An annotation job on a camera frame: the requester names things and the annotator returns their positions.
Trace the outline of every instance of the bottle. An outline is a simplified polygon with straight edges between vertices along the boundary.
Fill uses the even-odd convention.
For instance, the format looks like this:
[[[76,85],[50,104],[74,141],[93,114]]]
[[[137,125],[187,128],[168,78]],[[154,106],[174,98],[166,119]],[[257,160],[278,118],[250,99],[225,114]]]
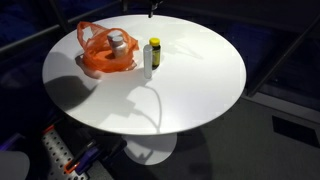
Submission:
[[[109,45],[110,45],[111,47],[113,46],[112,39],[113,39],[114,37],[123,37],[123,36],[122,36],[122,32],[119,31],[119,30],[114,30],[114,31],[111,31],[111,32],[107,35],[108,42],[109,42]]]
[[[122,37],[116,36],[112,38],[112,52],[116,58],[127,54],[127,43],[123,41]]]
[[[152,49],[149,44],[143,48],[144,77],[147,79],[152,77]]]
[[[160,39],[150,38],[149,44],[152,46],[152,69],[157,69],[160,65]]]

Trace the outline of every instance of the table top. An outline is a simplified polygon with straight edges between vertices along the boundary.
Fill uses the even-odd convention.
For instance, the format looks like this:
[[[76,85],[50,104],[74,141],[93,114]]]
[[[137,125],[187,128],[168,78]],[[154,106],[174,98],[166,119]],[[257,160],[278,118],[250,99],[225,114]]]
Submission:
[[[58,107],[84,124],[128,135],[181,132],[222,115],[244,89],[246,69],[240,54],[206,27],[157,15],[95,23],[124,29],[138,40],[140,50],[134,52],[134,70],[97,71],[89,77],[80,68],[83,49],[76,31],[51,49],[43,66],[45,88]],[[161,63],[148,80],[142,50],[151,37],[161,41]]]

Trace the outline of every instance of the plastic bag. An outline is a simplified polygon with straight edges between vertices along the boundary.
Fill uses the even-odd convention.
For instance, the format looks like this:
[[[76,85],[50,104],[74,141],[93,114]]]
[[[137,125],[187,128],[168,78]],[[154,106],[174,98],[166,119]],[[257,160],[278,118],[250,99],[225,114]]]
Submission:
[[[93,35],[85,41],[83,30],[87,27],[91,28]],[[107,35],[113,30],[121,31],[124,42],[127,43],[127,54],[120,58],[114,57],[107,40]],[[138,41],[129,36],[126,31],[120,28],[107,29],[90,22],[80,22],[77,26],[77,33],[78,41],[84,50],[83,63],[90,69],[110,73],[132,70],[136,67],[133,51],[139,50]]]

